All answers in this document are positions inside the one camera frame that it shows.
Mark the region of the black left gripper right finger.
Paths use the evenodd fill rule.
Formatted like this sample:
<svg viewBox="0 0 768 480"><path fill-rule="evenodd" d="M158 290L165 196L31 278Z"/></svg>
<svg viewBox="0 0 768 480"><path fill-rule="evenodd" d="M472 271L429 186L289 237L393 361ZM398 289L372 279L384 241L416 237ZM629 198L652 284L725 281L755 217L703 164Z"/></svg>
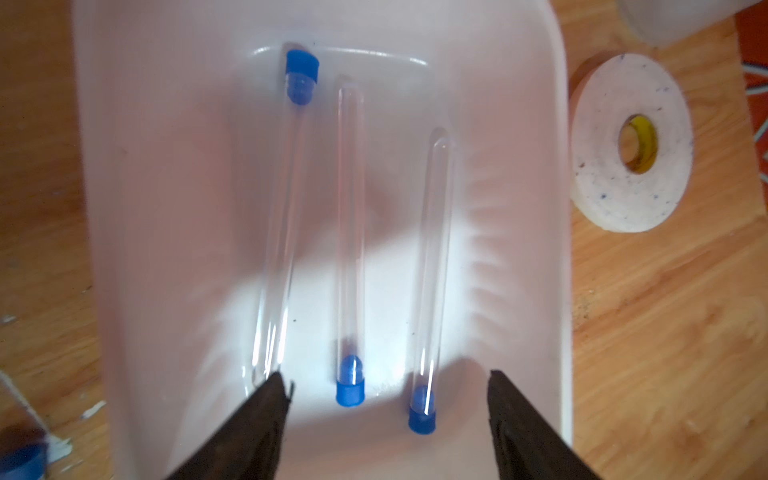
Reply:
<svg viewBox="0 0 768 480"><path fill-rule="evenodd" d="M490 372L487 403L501 479L599 479L500 370Z"/></svg>

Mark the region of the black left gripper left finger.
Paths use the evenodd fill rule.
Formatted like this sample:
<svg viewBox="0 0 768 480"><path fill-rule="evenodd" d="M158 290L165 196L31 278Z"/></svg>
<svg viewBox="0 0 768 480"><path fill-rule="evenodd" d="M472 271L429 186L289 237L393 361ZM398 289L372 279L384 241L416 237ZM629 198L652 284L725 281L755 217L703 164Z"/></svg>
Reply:
<svg viewBox="0 0 768 480"><path fill-rule="evenodd" d="M270 375L169 477L273 480L293 393L281 374Z"/></svg>

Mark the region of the clear test tube blue cap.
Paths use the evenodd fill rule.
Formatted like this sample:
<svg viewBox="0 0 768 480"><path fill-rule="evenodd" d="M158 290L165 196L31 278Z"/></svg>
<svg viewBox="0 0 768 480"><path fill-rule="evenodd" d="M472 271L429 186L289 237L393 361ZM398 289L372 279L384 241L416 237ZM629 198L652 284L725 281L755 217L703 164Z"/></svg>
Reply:
<svg viewBox="0 0 768 480"><path fill-rule="evenodd" d="M353 82L337 94L337 371L336 401L353 408L365 401L364 95Z"/></svg>

